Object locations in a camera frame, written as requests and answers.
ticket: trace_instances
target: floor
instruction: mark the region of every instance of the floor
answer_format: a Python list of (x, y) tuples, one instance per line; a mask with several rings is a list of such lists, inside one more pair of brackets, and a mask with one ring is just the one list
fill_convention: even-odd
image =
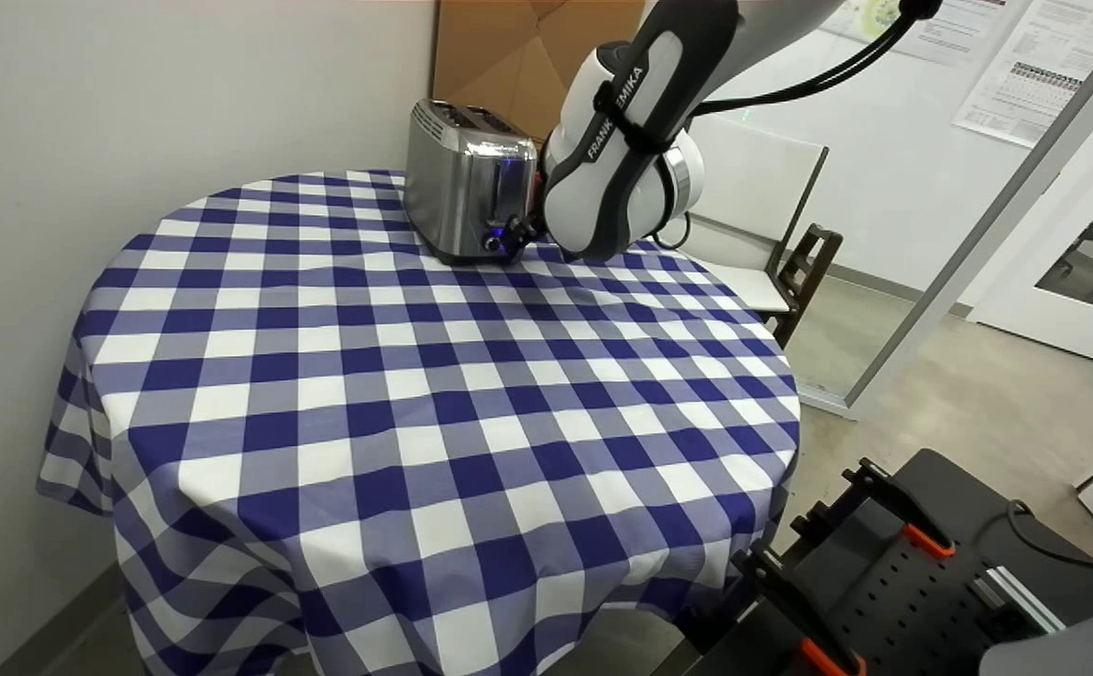
[[(861, 369), (861, 354), (887, 344), (907, 305), (858, 282), (834, 282), (827, 288), (820, 307), (832, 316), (799, 326), (793, 364), (797, 374), (820, 369), (814, 380), (834, 385)], [(1026, 501), (1037, 519), (1093, 558), (1093, 519), (1071, 491), (1093, 469), (1090, 362), (951, 320), (867, 420), (849, 425), (820, 411), (803, 415), (803, 454), (785, 519), (808, 511), (814, 501), (839, 496), (839, 478), (858, 457), (874, 457), (894, 469), (922, 446), (937, 446), (1003, 496)], [(659, 667), (664, 667), (661, 674), (681, 674), (688, 660), (674, 654), (676, 647), (681, 637), (659, 615), (606, 614), (553, 676), (635, 676), (659, 674)], [(134, 674), (128, 621), (114, 614), (50, 674)], [(310, 674), (317, 674), (310, 660), (287, 670), (287, 676)]]

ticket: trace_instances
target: toaster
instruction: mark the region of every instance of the toaster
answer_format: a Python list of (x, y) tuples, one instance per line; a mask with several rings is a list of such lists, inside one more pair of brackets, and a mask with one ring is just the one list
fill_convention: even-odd
[(489, 109), (416, 101), (411, 113), (406, 206), (445, 263), (509, 263), (501, 228), (530, 220), (539, 143)]

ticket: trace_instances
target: white wall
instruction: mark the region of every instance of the white wall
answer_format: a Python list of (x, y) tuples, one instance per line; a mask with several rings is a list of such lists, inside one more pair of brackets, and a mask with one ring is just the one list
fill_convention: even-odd
[[(799, 82), (858, 49), (861, 41), (810, 33), (717, 97)], [(926, 288), (1026, 160), (1021, 148), (953, 128), (983, 62), (958, 72), (887, 54), (839, 89), (729, 118), (832, 148), (803, 220), (844, 235), (841, 266)]]
[(99, 266), (211, 187), (401, 166), (429, 49), (431, 0), (0, 0), (0, 660), (109, 568), (35, 496)]

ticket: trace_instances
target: blue and white checkered tablecloth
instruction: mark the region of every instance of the blue and white checkered tablecloth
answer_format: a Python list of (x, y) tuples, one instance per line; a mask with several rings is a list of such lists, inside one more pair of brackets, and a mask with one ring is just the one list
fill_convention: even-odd
[(445, 266), (400, 175), (302, 175), (106, 266), (43, 491), (114, 519), (152, 674), (541, 674), (599, 608), (720, 591), (797, 427), (693, 260)]

